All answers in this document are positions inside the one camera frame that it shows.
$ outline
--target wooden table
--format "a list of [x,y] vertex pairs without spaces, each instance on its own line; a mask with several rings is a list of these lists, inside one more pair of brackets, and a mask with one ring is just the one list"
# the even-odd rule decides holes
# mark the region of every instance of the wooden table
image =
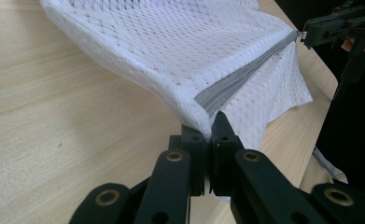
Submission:
[[[271,0],[261,10],[284,18]],[[262,151],[299,186],[336,88],[299,45],[314,102],[269,124]],[[151,174],[180,123],[151,92],[106,71],[36,0],[0,1],[0,223],[66,223],[93,188]],[[233,223],[229,205],[193,198],[191,223]]]

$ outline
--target black pants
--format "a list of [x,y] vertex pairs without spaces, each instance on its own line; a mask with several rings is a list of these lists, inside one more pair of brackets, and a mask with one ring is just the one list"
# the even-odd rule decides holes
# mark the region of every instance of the black pants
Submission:
[[[276,0],[295,26],[302,30],[309,19],[329,15],[340,0]],[[330,44],[315,48],[316,53],[340,81],[347,53]],[[325,119],[316,146],[336,167],[343,170],[349,185],[365,193],[365,74],[350,85],[341,102]]]

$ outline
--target white fabric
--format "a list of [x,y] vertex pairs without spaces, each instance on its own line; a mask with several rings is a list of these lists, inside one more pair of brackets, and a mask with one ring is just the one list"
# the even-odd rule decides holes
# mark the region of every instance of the white fabric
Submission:
[[[216,113],[195,97],[292,32],[255,0],[41,0],[48,18],[96,62],[157,94],[208,139]],[[279,50],[219,109],[245,147],[267,123],[311,101],[295,43]]]

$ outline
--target white cloth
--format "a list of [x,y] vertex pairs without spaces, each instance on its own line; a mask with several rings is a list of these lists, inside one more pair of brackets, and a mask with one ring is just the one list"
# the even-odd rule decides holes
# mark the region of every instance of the white cloth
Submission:
[[274,49],[293,37],[292,29],[259,12],[255,0],[41,4],[48,18],[96,62],[153,91],[206,139],[222,110],[245,147],[259,149],[269,121],[311,101],[295,43]]

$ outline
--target gray zipper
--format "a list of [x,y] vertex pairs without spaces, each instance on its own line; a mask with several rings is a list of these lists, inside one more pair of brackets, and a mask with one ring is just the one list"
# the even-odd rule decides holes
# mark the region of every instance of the gray zipper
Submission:
[[284,49],[292,41],[295,41],[298,34],[291,32],[280,42],[276,43],[259,58],[238,69],[223,79],[217,81],[212,86],[200,92],[194,100],[201,105],[209,116],[212,116],[246,83],[246,81],[276,52]]

